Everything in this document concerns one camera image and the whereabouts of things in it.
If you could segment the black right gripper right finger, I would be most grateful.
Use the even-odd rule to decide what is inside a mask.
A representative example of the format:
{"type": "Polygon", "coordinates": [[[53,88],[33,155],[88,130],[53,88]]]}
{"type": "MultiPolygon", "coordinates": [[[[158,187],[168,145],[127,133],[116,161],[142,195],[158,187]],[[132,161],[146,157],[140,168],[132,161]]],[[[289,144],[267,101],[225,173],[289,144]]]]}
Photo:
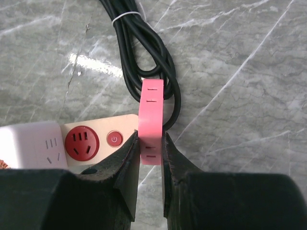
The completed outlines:
{"type": "Polygon", "coordinates": [[[274,173],[204,172],[162,137],[164,217],[170,230],[304,230],[296,183],[274,173]]]}

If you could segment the beige power strip red sockets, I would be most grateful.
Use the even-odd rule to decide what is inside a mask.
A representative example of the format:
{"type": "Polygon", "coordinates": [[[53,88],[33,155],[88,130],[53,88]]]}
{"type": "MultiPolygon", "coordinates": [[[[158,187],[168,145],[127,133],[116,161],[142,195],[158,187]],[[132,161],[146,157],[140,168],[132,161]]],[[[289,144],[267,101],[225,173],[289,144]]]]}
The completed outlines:
{"type": "Polygon", "coordinates": [[[138,129],[138,116],[99,118],[60,128],[68,167],[76,169],[97,164],[117,151],[138,129]]]}

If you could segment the white cube socket adapter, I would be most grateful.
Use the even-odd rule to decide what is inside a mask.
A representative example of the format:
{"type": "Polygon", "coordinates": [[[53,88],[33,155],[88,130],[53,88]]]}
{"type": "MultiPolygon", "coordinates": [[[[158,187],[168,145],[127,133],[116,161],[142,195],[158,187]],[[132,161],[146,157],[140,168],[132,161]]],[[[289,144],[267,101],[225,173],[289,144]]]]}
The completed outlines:
{"type": "Polygon", "coordinates": [[[60,125],[45,121],[2,126],[0,160],[11,169],[67,169],[60,125]]]}

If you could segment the pink plug adapter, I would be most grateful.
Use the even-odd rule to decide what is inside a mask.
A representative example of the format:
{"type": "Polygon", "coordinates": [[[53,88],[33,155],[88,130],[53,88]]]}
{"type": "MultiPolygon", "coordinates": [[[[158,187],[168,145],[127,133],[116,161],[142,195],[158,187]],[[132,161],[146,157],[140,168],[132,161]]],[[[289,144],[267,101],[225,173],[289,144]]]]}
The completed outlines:
{"type": "Polygon", "coordinates": [[[138,137],[144,165],[161,164],[164,81],[144,79],[138,114],[138,137]]]}

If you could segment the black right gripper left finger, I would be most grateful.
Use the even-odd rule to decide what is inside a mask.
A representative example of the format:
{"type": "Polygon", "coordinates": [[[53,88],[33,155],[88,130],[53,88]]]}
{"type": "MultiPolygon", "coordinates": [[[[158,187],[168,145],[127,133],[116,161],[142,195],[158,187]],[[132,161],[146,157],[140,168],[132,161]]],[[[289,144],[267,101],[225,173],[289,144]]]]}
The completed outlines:
{"type": "Polygon", "coordinates": [[[135,220],[140,166],[137,132],[80,174],[68,170],[0,172],[3,230],[128,230],[135,220]]]}

